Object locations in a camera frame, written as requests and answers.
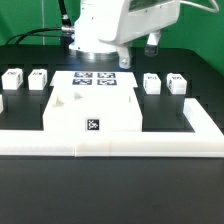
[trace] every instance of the white raised platform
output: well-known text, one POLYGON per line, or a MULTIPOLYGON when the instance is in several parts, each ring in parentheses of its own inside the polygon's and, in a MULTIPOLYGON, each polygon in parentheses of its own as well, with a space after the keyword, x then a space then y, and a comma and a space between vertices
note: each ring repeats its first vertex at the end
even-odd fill
POLYGON ((56 72, 44 131, 142 131, 133 73, 56 72))
MULTIPOLYGON (((70 83, 69 79, 71 80, 73 75, 74 72, 69 73, 66 82, 70 83)), ((57 83, 57 78, 53 79, 53 83, 57 83)), ((54 105, 55 102, 62 102, 62 105, 65 105, 68 100, 66 94, 57 100, 52 97, 52 102, 49 101, 52 104, 49 105, 54 105)), ((194 133, 91 132, 64 129, 0 131, 0 155, 224 157, 224 136, 196 99, 185 99, 183 113, 194 129, 194 133)))

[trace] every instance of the black surface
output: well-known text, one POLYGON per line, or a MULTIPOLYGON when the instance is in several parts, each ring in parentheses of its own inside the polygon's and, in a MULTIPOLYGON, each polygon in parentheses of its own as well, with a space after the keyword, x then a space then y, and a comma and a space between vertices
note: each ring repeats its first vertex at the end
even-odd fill
MULTIPOLYGON (((187 80, 185 97, 198 99, 224 133, 223 76, 190 50, 160 49, 158 56, 149 58, 144 55, 144 49, 134 48, 133 55, 133 66, 128 71, 134 72, 139 84, 135 91, 143 114, 143 131, 193 131, 183 114, 179 113, 182 110, 181 104, 177 105, 175 110, 172 108, 172 102, 178 98, 171 96, 166 87, 166 76, 172 72, 180 73, 187 80), (158 74, 164 90, 160 99, 160 105, 163 106, 153 111, 150 111, 152 108, 150 109, 149 97, 145 96, 142 87, 143 74, 147 72, 158 74), (157 119, 153 120, 149 115, 152 113, 157 115, 157 119)), ((43 92, 29 91, 27 77, 33 69, 47 69, 47 86, 57 70, 125 71, 119 68, 117 60, 98 63, 84 61, 58 46, 2 46, 0 62, 0 76, 9 68, 22 68, 24 71, 24 84, 19 90, 3 91, 0 86, 0 94, 3 94, 6 108, 0 115, 0 129, 43 129, 42 114, 52 88, 46 87, 43 92)))
MULTIPOLYGON (((143 49, 134 51, 131 70, 139 84, 146 72, 157 72, 163 84, 167 73, 181 73, 188 80, 187 97, 196 97, 223 131, 224 79, 219 73, 192 51, 161 49, 155 58, 145 57, 143 49)), ((49 79, 55 70, 120 70, 117 61, 83 62, 59 47, 0 47, 0 74, 15 67, 23 68, 26 77, 33 68, 46 68, 49 79)), ((32 96, 26 110, 40 105, 32 116, 41 118, 50 92, 30 92, 26 82, 20 91, 1 91, 8 105, 4 113, 22 110, 19 100, 28 102, 32 96)), ((142 89, 136 93, 144 110, 146 96, 142 89)), ((8 122, 2 119, 0 125, 8 122)), ((40 119, 27 124, 41 129, 40 119)), ((223 159, 0 157, 4 224, 222 224, 223 211, 223 159)))

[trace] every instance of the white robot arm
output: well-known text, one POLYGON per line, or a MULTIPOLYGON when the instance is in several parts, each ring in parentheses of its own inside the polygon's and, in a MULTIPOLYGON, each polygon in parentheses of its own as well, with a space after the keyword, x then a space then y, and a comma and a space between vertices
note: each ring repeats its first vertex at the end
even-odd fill
POLYGON ((127 69, 131 66, 128 43, 152 33, 148 43, 154 46, 160 29, 177 21, 179 9, 179 0, 81 0, 70 48, 88 59, 113 58, 117 52, 120 67, 127 69))

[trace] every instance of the green background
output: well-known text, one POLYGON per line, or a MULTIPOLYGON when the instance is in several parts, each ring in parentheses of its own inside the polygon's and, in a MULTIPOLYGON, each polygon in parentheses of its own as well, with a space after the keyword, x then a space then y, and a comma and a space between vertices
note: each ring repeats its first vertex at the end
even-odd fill
MULTIPOLYGON (((195 2, 209 6, 206 0, 195 2)), ((160 47, 191 49, 224 75, 224 0, 217 3, 218 14, 182 5, 178 22, 163 30, 160 47)), ((74 22, 79 17, 80 1, 65 0, 65 4, 74 22)), ((17 34, 58 26, 61 17, 57 0, 0 0, 0 45, 17 34)), ((145 42, 143 37, 134 45, 144 46, 145 42)), ((29 37, 23 43, 59 44, 59 39, 29 37)))

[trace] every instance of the small white block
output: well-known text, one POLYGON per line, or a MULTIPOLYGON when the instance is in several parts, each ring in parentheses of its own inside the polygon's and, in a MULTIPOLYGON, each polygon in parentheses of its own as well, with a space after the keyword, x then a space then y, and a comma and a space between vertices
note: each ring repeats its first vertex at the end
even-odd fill
POLYGON ((180 74, 169 73, 166 86, 172 94, 186 94, 187 81, 180 74))
POLYGON ((4 110, 2 95, 0 94, 0 113, 4 110))
POLYGON ((145 73, 143 78, 143 86, 147 94, 160 94, 161 80, 157 74, 145 73))
POLYGON ((2 88, 16 90, 23 83, 23 70, 8 69, 2 76, 2 88))
POLYGON ((29 90, 43 90, 47 84, 47 70, 34 69, 28 77, 29 90))

